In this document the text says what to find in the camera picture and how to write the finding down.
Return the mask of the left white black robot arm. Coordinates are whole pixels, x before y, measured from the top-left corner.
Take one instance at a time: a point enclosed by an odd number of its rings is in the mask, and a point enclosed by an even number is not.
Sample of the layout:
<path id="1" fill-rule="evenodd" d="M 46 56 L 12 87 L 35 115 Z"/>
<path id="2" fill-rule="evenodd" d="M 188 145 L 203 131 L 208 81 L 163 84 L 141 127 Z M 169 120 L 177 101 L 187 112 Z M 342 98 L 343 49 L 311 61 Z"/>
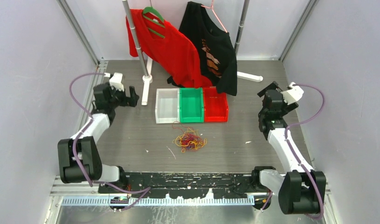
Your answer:
<path id="1" fill-rule="evenodd" d="M 91 117 L 72 137 L 57 144 L 60 178 L 63 183 L 109 182 L 118 193 L 128 187 L 121 166 L 103 164 L 97 150 L 97 142 L 114 121 L 115 109 L 119 106 L 136 107 L 139 95 L 135 87 L 129 87 L 130 95 L 109 83 L 94 86 L 94 102 Z"/>

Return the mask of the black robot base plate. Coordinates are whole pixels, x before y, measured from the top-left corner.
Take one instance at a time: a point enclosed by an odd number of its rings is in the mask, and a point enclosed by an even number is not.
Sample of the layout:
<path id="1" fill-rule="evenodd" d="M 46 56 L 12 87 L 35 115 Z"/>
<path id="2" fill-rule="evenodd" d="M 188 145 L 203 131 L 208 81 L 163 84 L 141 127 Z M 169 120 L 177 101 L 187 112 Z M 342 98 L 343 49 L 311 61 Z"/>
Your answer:
<path id="1" fill-rule="evenodd" d="M 125 191 L 130 191 L 132 198 L 155 199 L 204 199 L 208 193 L 213 199 L 240 199 L 270 192 L 251 173 L 127 172 L 124 182 L 112 186 L 101 182 L 98 189 L 100 194 Z"/>

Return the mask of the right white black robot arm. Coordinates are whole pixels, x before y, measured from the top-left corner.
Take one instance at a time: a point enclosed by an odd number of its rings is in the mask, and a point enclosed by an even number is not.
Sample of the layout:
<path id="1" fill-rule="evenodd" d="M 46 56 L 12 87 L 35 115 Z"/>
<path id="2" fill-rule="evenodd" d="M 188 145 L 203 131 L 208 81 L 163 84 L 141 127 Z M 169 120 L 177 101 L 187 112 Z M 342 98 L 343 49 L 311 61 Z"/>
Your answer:
<path id="1" fill-rule="evenodd" d="M 274 167 L 256 166 L 252 171 L 251 185 L 258 192 L 268 190 L 268 196 L 256 209 L 264 211 L 272 195 L 278 197 L 283 214 L 302 214 L 319 220 L 324 216 L 326 176 L 316 171 L 303 157 L 291 136 L 284 116 L 298 108 L 304 84 L 291 82 L 287 90 L 282 90 L 277 82 L 272 82 L 258 93 L 262 98 L 262 109 L 258 113 L 259 130 L 277 153 L 286 171 L 281 175 Z"/>

